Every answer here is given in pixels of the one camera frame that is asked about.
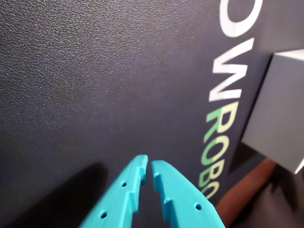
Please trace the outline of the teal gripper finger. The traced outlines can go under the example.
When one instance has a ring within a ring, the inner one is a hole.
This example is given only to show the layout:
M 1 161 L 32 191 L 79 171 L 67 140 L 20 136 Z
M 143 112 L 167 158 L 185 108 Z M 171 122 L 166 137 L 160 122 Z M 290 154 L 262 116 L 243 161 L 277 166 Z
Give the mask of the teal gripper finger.
M 135 156 L 81 223 L 81 228 L 130 228 L 146 182 L 147 155 Z
M 215 207 L 176 168 L 152 161 L 154 190 L 160 194 L 164 221 L 172 228 L 223 228 Z

